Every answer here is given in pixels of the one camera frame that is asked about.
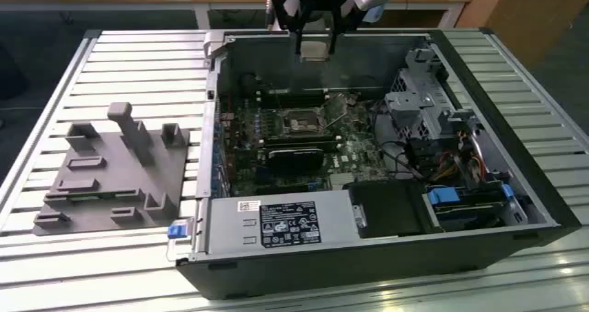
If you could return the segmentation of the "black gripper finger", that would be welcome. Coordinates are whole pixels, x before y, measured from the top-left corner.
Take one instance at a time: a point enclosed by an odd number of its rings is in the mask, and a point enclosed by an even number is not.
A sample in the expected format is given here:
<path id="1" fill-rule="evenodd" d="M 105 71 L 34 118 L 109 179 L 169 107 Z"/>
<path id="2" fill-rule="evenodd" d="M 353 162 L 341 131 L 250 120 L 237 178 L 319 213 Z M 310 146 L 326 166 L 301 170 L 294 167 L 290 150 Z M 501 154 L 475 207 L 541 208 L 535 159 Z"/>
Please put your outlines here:
<path id="1" fill-rule="evenodd" d="M 314 0 L 270 0 L 270 2 L 278 26 L 293 34 L 294 53 L 301 55 L 302 30 L 314 8 Z"/>
<path id="2" fill-rule="evenodd" d="M 354 31 L 363 19 L 363 11 L 358 9 L 355 4 L 351 4 L 349 12 L 343 14 L 341 8 L 331 9 L 331 31 L 329 41 L 329 55 L 334 54 L 337 37 L 345 32 Z"/>

